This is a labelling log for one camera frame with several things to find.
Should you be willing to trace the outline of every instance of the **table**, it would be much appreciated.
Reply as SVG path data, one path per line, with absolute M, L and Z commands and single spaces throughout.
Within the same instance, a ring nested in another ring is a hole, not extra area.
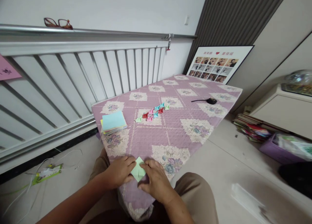
M 161 163 L 169 180 L 192 154 L 208 139 L 215 127 L 227 115 L 242 89 L 196 77 L 176 75 L 171 78 L 124 93 L 92 106 L 101 132 L 102 115 L 123 111 L 127 128 L 105 137 L 103 145 L 112 162 L 117 157 L 131 155 L 143 160 L 153 158 Z M 210 105 L 197 99 L 215 98 Z M 135 119 L 165 102 L 170 106 L 152 122 Z M 137 188 L 137 181 L 119 188 L 124 204 L 135 221 L 149 218 L 155 201 Z

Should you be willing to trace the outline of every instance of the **khaki pants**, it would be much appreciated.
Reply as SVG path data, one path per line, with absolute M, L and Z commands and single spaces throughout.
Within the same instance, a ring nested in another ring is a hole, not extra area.
M 110 165 L 107 156 L 96 159 L 90 180 Z M 209 184 L 198 174 L 185 173 L 175 184 L 175 191 L 186 204 L 195 223 L 217 224 L 215 199 Z M 164 206 L 155 201 L 149 220 L 143 223 L 170 223 Z M 84 223 L 134 223 L 118 202 L 117 189 L 107 191 L 81 220 Z

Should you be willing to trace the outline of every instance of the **black bag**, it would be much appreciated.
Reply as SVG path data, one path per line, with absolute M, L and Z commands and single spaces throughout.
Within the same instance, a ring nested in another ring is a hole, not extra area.
M 289 186 L 312 199 L 312 162 L 282 165 L 279 174 Z

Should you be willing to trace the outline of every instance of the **pink paper note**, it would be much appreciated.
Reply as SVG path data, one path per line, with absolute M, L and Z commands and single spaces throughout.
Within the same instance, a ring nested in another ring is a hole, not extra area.
M 20 77 L 22 76 L 0 55 L 0 80 Z

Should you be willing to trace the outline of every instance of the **wall outlet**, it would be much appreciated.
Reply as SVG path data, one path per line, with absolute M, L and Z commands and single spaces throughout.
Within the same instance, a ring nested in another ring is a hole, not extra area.
M 189 24 L 189 15 L 185 17 L 185 21 L 184 21 L 184 25 L 187 26 L 188 24 Z

